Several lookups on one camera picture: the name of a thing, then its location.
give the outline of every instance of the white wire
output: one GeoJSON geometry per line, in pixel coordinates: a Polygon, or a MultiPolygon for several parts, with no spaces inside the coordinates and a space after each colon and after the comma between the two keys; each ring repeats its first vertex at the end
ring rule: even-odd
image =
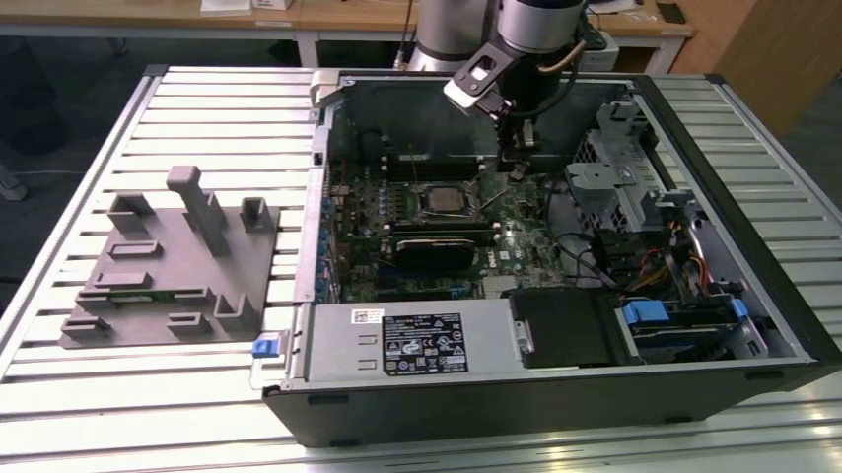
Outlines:
{"type": "Polygon", "coordinates": [[[84,170],[25,170],[23,172],[12,172],[12,175],[38,175],[38,174],[84,174],[84,170]]]}

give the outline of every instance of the aluminum extrusion table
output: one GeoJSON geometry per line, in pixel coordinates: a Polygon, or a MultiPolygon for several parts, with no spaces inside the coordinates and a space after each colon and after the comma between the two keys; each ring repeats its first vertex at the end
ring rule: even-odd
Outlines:
{"type": "MultiPolygon", "coordinates": [[[[699,423],[311,450],[250,388],[250,343],[79,351],[56,345],[112,226],[104,211],[114,193],[142,190],[152,205],[179,205],[163,183],[174,165],[202,168],[202,185],[223,205],[248,195],[282,207],[266,317],[270,328],[288,326],[312,72],[170,67],[143,77],[0,321],[4,471],[838,471],[842,373],[699,423]]],[[[842,341],[842,214],[726,86],[702,77],[657,83],[842,341]]]]}

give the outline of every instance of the white label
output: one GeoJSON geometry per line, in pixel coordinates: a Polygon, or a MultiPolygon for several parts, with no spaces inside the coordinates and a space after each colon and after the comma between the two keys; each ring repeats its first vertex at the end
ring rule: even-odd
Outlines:
{"type": "Polygon", "coordinates": [[[256,27],[274,27],[274,28],[290,28],[292,23],[290,22],[254,22],[256,27]]]}
{"type": "Polygon", "coordinates": [[[355,308],[351,310],[351,323],[380,323],[382,320],[382,308],[355,308]]]}

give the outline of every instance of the sticker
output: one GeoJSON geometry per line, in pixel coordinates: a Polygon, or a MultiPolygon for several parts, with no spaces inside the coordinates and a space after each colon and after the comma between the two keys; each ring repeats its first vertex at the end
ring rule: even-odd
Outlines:
{"type": "Polygon", "coordinates": [[[256,27],[274,27],[274,28],[290,28],[292,23],[290,22],[254,22],[256,27]]]}
{"type": "Polygon", "coordinates": [[[380,314],[380,319],[388,376],[469,371],[462,314],[380,314]]]}
{"type": "Polygon", "coordinates": [[[354,308],[351,310],[351,323],[380,323],[382,318],[382,308],[354,308]]]}

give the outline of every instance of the floor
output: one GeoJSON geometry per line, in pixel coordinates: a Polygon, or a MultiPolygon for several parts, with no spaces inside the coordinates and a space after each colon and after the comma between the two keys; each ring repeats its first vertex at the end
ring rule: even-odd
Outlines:
{"type": "MultiPolygon", "coordinates": [[[[56,108],[70,128],[71,139],[56,152],[19,156],[0,141],[0,161],[15,172],[62,170],[79,173],[38,173],[19,176],[29,189],[21,202],[0,199],[0,313],[71,198],[147,64],[295,65],[295,48],[275,41],[134,39],[130,53],[118,57],[106,39],[31,38],[50,82],[58,92],[56,108]]],[[[326,44],[328,66],[386,66],[391,46],[326,44]]],[[[803,115],[783,144],[801,165],[842,205],[842,81],[803,115]]]]}

